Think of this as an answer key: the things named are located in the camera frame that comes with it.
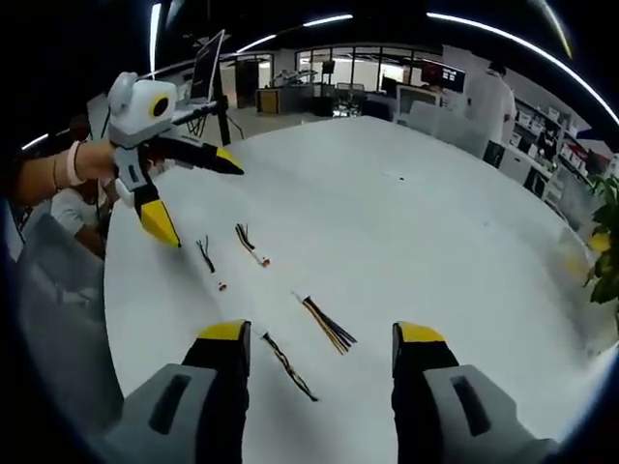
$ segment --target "round table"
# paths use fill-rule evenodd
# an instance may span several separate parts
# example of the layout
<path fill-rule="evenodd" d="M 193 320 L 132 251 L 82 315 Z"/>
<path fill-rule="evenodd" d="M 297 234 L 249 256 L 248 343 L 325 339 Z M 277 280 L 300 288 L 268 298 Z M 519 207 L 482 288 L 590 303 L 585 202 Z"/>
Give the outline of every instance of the round table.
<path fill-rule="evenodd" d="M 565 223 L 461 150 L 372 118 L 264 133 L 229 151 L 245 176 L 174 167 L 157 180 L 183 247 L 114 209 L 107 332 L 124 395 L 196 335 L 247 318 L 268 330 L 320 398 L 312 403 L 255 334 L 244 456 L 267 462 L 396 462 L 391 326 L 441 332 L 516 401 L 540 437 L 562 437 L 595 376 L 564 316 L 547 258 Z M 259 267 L 234 225 L 268 256 Z M 228 288 L 215 290 L 195 243 Z M 311 295 L 359 343 L 341 356 L 291 292 Z"/>

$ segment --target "potted plant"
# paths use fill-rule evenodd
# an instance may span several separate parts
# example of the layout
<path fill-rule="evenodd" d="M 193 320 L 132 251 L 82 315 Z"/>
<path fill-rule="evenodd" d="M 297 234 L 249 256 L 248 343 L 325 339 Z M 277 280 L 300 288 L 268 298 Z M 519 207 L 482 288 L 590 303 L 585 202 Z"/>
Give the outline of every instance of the potted plant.
<path fill-rule="evenodd" d="M 619 338 L 619 183 L 613 177 L 596 179 L 594 192 L 604 197 L 604 204 L 593 214 L 597 225 L 588 245 L 599 255 L 584 285 L 591 295 L 583 316 L 598 326 L 587 346 L 591 354 L 598 354 Z"/>

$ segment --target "ceiling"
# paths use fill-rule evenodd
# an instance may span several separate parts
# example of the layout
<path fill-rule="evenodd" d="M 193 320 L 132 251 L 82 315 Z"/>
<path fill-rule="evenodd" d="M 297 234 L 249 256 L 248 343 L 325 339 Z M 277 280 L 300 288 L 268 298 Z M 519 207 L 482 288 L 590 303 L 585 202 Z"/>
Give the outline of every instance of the ceiling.
<path fill-rule="evenodd" d="M 543 15 L 547 1 L 562 22 L 571 47 L 568 56 L 559 35 Z M 41 133 L 65 128 L 72 114 L 106 90 L 118 72 L 148 72 L 148 31 L 156 0 L 82 0 L 81 2 L 17 3 L 11 23 L 12 44 L 5 59 L 15 70 L 19 91 L 11 95 L 14 115 L 10 139 L 28 141 Z M 313 0 L 288 2 L 273 9 L 261 2 L 162 0 L 158 67 L 194 55 L 193 40 L 220 28 L 230 35 L 224 51 L 269 34 L 280 33 L 260 49 L 303 48 L 322 44 L 373 42 L 441 44 L 500 59 L 508 68 L 546 87 L 571 106 L 619 151 L 619 128 L 582 88 L 547 61 L 488 32 L 426 18 L 432 11 L 490 24 L 538 45 L 589 82 L 619 110 L 613 85 L 614 54 L 607 42 L 616 25 L 608 2 L 589 0 L 422 0 L 381 2 Z M 341 13 L 354 19 L 316 28 L 299 27 L 308 20 Z"/>

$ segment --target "monitor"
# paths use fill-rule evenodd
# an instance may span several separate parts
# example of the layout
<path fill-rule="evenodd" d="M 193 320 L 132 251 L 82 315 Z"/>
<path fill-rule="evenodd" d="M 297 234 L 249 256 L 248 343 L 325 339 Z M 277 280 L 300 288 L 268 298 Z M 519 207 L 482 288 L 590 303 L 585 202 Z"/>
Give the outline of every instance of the monitor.
<path fill-rule="evenodd" d="M 336 68 L 336 62 L 331 61 L 323 61 L 322 62 L 322 73 L 323 74 L 333 74 L 333 71 Z"/>
<path fill-rule="evenodd" d="M 422 60 L 422 80 L 429 85 L 462 93 L 466 72 L 437 61 Z"/>
<path fill-rule="evenodd" d="M 380 84 L 380 90 L 384 90 L 388 97 L 396 97 L 396 89 L 398 82 L 395 79 L 391 79 L 386 75 L 383 75 L 383 81 Z"/>
<path fill-rule="evenodd" d="M 207 42 L 195 55 L 193 66 L 192 89 L 190 100 L 200 99 L 210 102 L 213 99 L 213 78 L 220 63 L 220 48 L 223 41 L 223 32 L 219 32 Z"/>

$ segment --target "office floor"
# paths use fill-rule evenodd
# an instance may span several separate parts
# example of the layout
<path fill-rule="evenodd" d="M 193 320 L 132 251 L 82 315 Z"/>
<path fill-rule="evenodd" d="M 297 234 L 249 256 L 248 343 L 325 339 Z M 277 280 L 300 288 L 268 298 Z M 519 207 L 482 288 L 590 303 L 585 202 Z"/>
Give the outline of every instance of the office floor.
<path fill-rule="evenodd" d="M 277 131 L 279 129 L 300 126 L 314 121 L 330 119 L 315 116 L 311 113 L 263 115 L 257 114 L 255 107 L 243 109 L 231 107 L 228 110 L 228 117 L 243 130 L 245 138 L 264 132 Z M 230 126 L 230 138 L 232 142 L 241 140 L 242 136 L 239 130 L 234 127 L 230 121 L 228 121 L 228 125 Z M 220 125 L 216 117 L 210 116 L 206 120 L 201 138 L 214 145 L 221 145 Z"/>

